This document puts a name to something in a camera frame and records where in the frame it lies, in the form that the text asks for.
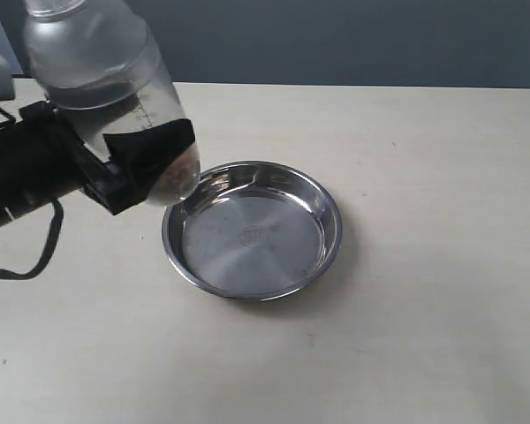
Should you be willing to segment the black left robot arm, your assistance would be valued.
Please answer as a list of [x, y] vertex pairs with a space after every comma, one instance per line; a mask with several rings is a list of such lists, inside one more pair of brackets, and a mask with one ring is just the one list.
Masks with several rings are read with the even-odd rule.
[[163, 172], [195, 142], [187, 118], [105, 133], [109, 159], [102, 162], [51, 102], [19, 112], [20, 121], [0, 124], [0, 227], [78, 190], [118, 215], [146, 201]]

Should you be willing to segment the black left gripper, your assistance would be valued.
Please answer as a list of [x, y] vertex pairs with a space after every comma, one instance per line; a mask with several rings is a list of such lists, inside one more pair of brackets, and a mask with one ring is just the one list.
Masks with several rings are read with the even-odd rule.
[[24, 216], [79, 190], [117, 215], [143, 201], [178, 204], [195, 188], [195, 134], [187, 118], [105, 133], [111, 161], [103, 162], [51, 103], [19, 113], [16, 119], [0, 107], [0, 216]]

